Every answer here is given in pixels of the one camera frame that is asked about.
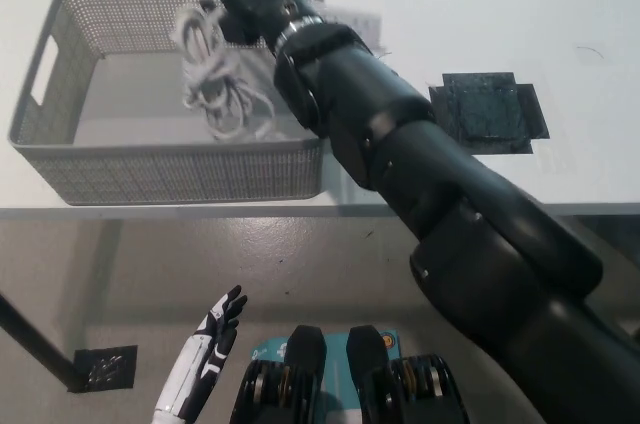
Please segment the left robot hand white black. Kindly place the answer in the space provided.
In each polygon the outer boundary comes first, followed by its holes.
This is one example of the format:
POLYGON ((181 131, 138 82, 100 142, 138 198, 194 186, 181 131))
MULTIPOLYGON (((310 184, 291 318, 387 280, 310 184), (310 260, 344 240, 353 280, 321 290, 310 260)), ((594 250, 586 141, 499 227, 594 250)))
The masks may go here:
POLYGON ((234 345, 246 303, 247 296, 237 285, 206 313, 172 366, 155 405, 153 424, 197 421, 234 345))

